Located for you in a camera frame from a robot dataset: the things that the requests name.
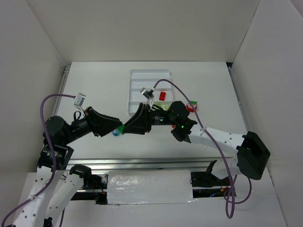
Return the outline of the green lego brick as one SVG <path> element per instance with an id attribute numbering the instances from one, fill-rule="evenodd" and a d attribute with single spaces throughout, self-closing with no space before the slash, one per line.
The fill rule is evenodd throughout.
<path id="1" fill-rule="evenodd" d="M 121 126 L 119 126 L 118 128 L 117 128 L 117 130 L 119 131 L 119 133 L 121 134 L 121 135 L 124 135 L 125 133 L 124 133 L 124 129 L 125 129 L 125 126 L 124 125 L 121 125 Z"/>

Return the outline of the red curved lego brick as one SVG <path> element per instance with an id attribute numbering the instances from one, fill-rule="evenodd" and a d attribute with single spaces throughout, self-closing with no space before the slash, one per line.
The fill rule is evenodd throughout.
<path id="1" fill-rule="evenodd" d="M 165 98 L 166 98 L 166 92 L 160 92 L 159 100 L 160 101 L 165 101 Z"/>

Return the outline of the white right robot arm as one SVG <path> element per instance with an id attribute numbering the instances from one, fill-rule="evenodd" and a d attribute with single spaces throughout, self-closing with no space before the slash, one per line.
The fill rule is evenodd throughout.
<path id="1" fill-rule="evenodd" d="M 212 162 L 208 167 L 210 175 L 218 179 L 236 175 L 252 180 L 262 178 L 270 151 L 258 134 L 248 131 L 241 135 L 201 126 L 188 116 L 189 111 L 181 101 L 173 102 L 168 110 L 141 103 L 120 132 L 144 135 L 151 131 L 152 126 L 172 125 L 171 134 L 177 141 L 202 144 L 231 155 Z"/>

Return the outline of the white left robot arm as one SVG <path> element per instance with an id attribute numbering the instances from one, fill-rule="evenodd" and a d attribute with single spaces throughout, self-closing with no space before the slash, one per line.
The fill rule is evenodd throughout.
<path id="1" fill-rule="evenodd" d="M 75 112 L 71 124 L 60 116 L 52 116 L 42 122 L 45 145 L 37 163 L 32 189 L 27 200 L 17 207 L 20 214 L 12 223 L 13 227 L 54 227 L 61 221 L 76 191 L 87 186 L 92 179 L 91 168 L 76 164 L 62 186 L 56 189 L 73 154 L 69 144 L 89 133 L 105 136 L 122 125 L 118 118 L 100 114 L 92 107 L 83 113 Z"/>

